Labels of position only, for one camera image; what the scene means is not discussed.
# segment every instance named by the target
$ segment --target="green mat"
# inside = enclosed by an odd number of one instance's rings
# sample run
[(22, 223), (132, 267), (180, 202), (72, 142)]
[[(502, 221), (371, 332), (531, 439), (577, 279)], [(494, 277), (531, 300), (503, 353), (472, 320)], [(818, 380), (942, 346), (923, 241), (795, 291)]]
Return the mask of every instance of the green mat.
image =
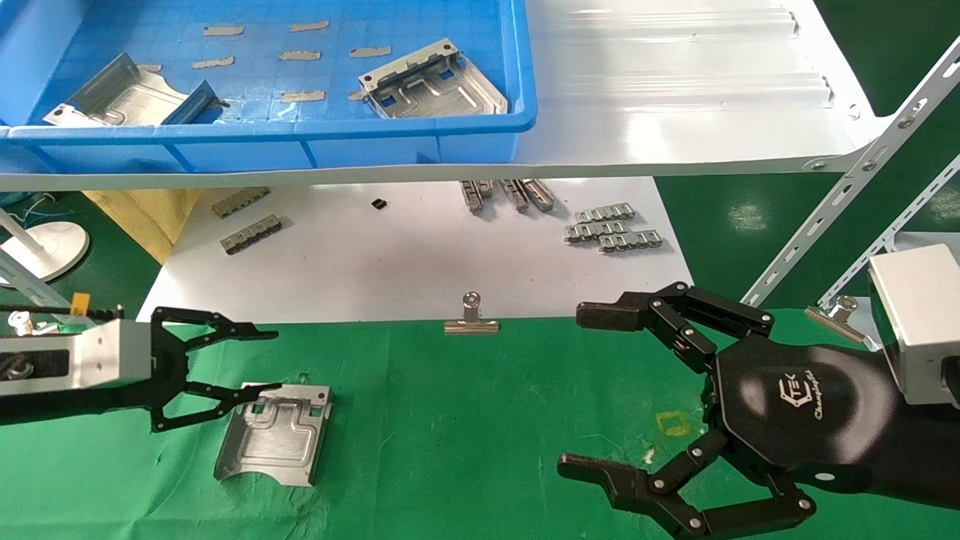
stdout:
[[(786, 343), (842, 343), (776, 311)], [(561, 479), (562, 452), (660, 466), (703, 430), (702, 378), (648, 333), (570, 319), (505, 321), (499, 336), (439, 322), (280, 326), (226, 343), (192, 378), (329, 384), (336, 404), (318, 485), (212, 476), (226, 421), (150, 434), (145, 411), (0, 428), (0, 538), (667, 538)], [(178, 404), (181, 409), (196, 406)], [(960, 512), (806, 488), (818, 513), (777, 538), (956, 537)], [(764, 497), (717, 462), (699, 507)]]

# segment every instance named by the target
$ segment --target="silver metal housing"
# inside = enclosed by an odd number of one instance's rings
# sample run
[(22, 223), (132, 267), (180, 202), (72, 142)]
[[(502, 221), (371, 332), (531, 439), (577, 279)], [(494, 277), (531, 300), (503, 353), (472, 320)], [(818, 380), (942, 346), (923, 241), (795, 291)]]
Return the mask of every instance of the silver metal housing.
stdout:
[(0, 355), (12, 358), (30, 353), (66, 351), (62, 377), (0, 380), (0, 396), (80, 390), (96, 386), (129, 384), (150, 377), (150, 324), (113, 320), (83, 333), (49, 334), (0, 339)]
[(960, 266), (944, 244), (870, 258), (874, 319), (911, 405), (954, 404), (944, 358), (960, 355)]

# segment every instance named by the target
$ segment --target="green floor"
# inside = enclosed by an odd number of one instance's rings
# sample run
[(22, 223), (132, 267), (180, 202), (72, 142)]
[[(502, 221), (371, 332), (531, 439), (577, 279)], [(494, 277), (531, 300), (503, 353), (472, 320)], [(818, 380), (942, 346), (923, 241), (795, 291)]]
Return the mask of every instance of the green floor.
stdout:
[[(955, 0), (821, 0), (878, 113), (892, 112), (960, 28)], [(814, 302), (960, 151), (960, 91), (937, 109), (770, 298)], [(739, 298), (838, 175), (658, 178), (694, 280)], [(158, 265), (80, 194), (91, 233), (84, 263), (54, 282), (65, 296), (136, 312)], [(911, 223), (960, 231), (960, 185)], [(862, 290), (855, 282), (852, 291)], [(0, 291), (0, 302), (19, 302)], [(838, 338), (778, 312), (786, 342)], [(438, 323), (281, 327), (274, 343), (229, 344), (196, 359), (198, 379), (331, 384), (337, 403), (317, 489), (211, 470), (225, 423), (150, 435), (145, 413), (118, 412), (0, 430), (0, 538), (663, 538), (610, 511), (599, 488), (557, 477), (560, 452), (654, 465), (701, 427), (699, 378), (649, 336), (581, 331), (568, 319), (507, 321), (493, 338), (446, 338)], [(667, 436), (658, 413), (690, 432)], [(777, 538), (947, 538), (960, 513), (809, 490), (820, 505)], [(685, 490), (697, 504), (759, 497), (723, 463)]]
[[(839, 343), (797, 311), (775, 314), (780, 341)], [(439, 322), (276, 328), (274, 342), (198, 355), (192, 376), (330, 384), (316, 488), (215, 480), (224, 421), (149, 434), (146, 412), (125, 411), (8, 426), (0, 537), (666, 538), (555, 470), (562, 452), (656, 467), (700, 432), (702, 378), (651, 335), (569, 319), (508, 321), (491, 337), (445, 336)], [(947, 538), (960, 527), (954, 511), (807, 493), (818, 513), (776, 538)], [(684, 489), (700, 507), (763, 494), (725, 462)]]

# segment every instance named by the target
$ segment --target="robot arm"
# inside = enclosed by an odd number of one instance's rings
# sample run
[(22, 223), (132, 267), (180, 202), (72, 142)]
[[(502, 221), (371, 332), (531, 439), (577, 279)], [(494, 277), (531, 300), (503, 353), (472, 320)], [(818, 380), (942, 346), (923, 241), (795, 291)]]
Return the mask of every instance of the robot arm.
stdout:
[[(686, 318), (740, 340), (722, 352)], [(883, 353), (768, 339), (774, 318), (678, 282), (614, 304), (577, 307), (583, 328), (649, 330), (706, 373), (709, 430), (655, 473), (563, 454), (558, 473), (601, 485), (613, 508), (651, 516), (678, 538), (732, 538), (792, 528), (815, 502), (795, 482), (960, 508), (960, 411), (908, 405)], [(698, 511), (678, 491), (724, 457), (771, 498)]]
[[(207, 325), (213, 331), (182, 341), (163, 328), (164, 322)], [(219, 313), (158, 307), (150, 323), (114, 318), (78, 334), (3, 338), (0, 425), (125, 408), (150, 411), (154, 432), (215, 420), (280, 384), (232, 389), (187, 380), (188, 353), (225, 339), (276, 336), (275, 331), (234, 323)], [(218, 403), (206, 411), (167, 418), (164, 406), (180, 393)]]

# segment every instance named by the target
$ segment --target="sheet metal part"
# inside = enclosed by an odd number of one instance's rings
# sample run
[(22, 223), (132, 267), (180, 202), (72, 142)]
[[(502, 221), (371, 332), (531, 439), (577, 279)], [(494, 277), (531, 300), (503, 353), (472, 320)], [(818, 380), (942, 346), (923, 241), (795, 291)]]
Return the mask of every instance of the sheet metal part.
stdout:
[(597, 239), (600, 241), (600, 251), (604, 253), (658, 248), (663, 245), (663, 239), (654, 230), (605, 234)]
[(328, 26), (330, 26), (330, 21), (328, 20), (291, 24), (290, 32), (310, 32), (312, 30), (322, 30)]
[(280, 103), (302, 103), (309, 101), (323, 101), (326, 98), (324, 90), (311, 90), (309, 92), (283, 92), (280, 95)]
[(604, 234), (623, 234), (627, 232), (622, 221), (604, 221), (602, 223), (578, 223), (564, 227), (564, 241), (570, 243), (596, 240)]
[(464, 295), (464, 318), (459, 321), (446, 321), (444, 333), (447, 335), (492, 335), (500, 333), (500, 323), (480, 318), (480, 293), (470, 291)]
[(204, 26), (204, 36), (240, 36), (242, 26)]
[[(262, 382), (244, 382), (244, 387)], [(314, 485), (333, 397), (329, 386), (284, 384), (230, 415), (213, 477), (261, 473), (280, 485)]]
[(181, 94), (123, 53), (43, 120), (63, 128), (187, 124), (214, 97), (207, 81)]
[(526, 189), (527, 198), (533, 202), (534, 206), (541, 212), (548, 212), (553, 209), (553, 194), (543, 183), (537, 179), (524, 180), (523, 187)]
[(236, 59), (233, 56), (223, 57), (213, 60), (201, 60), (193, 62), (194, 69), (207, 69), (208, 67), (223, 67), (225, 65), (233, 65), (233, 62)]
[(351, 58), (385, 57), (394, 52), (393, 47), (359, 47), (350, 49)]
[(471, 212), (476, 213), (483, 209), (483, 198), (480, 196), (480, 187), (473, 180), (460, 181), (460, 190), (464, 192), (464, 203)]
[(319, 60), (323, 53), (321, 51), (283, 51), (280, 53), (281, 60)]
[(446, 38), (361, 75), (360, 86), (383, 118), (504, 114), (508, 108), (507, 98)]
[(610, 221), (612, 219), (633, 219), (636, 215), (630, 203), (619, 203), (596, 209), (574, 212), (577, 223), (593, 223), (596, 221)]
[(283, 224), (280, 222), (279, 218), (277, 218), (274, 214), (270, 214), (260, 221), (257, 221), (253, 225), (250, 225), (243, 231), (231, 234), (223, 240), (220, 240), (220, 245), (224, 247), (224, 251), (227, 252), (227, 255), (233, 255), (248, 248), (256, 242), (259, 242), (267, 236), (276, 233), (282, 228)]
[(507, 199), (510, 199), (516, 211), (521, 213), (527, 211), (530, 205), (527, 203), (523, 184), (519, 180), (501, 180), (500, 187), (503, 187), (503, 192), (507, 194)]
[(478, 180), (477, 189), (481, 197), (490, 199), (493, 196), (493, 180)]
[(210, 209), (220, 219), (224, 219), (235, 212), (244, 209), (260, 199), (270, 195), (269, 187), (247, 187), (214, 203)]
[(866, 335), (850, 326), (848, 320), (857, 309), (857, 301), (853, 296), (838, 296), (829, 310), (824, 311), (816, 306), (808, 306), (804, 314), (810, 319), (846, 337), (853, 343), (863, 343)]

